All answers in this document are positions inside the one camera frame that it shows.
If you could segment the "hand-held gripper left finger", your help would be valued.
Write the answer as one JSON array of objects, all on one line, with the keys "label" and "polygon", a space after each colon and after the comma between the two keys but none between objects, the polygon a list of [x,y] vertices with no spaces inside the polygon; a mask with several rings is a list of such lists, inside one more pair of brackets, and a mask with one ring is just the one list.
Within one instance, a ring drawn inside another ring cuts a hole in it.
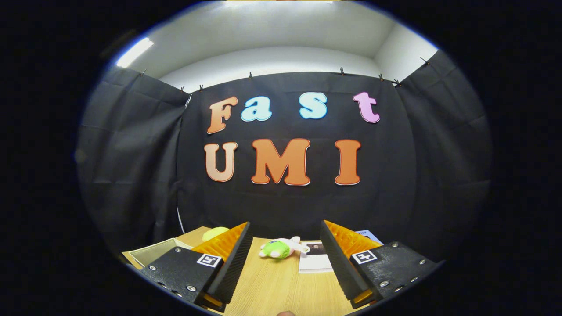
[{"label": "hand-held gripper left finger", "polygon": [[252,240],[251,223],[245,222],[192,249],[175,246],[139,272],[180,300],[224,312]]}]

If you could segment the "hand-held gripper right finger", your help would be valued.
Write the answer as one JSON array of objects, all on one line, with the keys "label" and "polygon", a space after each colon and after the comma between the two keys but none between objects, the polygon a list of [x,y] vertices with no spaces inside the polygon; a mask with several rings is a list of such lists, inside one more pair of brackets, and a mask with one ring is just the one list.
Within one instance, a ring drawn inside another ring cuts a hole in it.
[{"label": "hand-held gripper right finger", "polygon": [[327,220],[321,242],[354,309],[394,299],[443,266],[402,242],[380,244]]}]

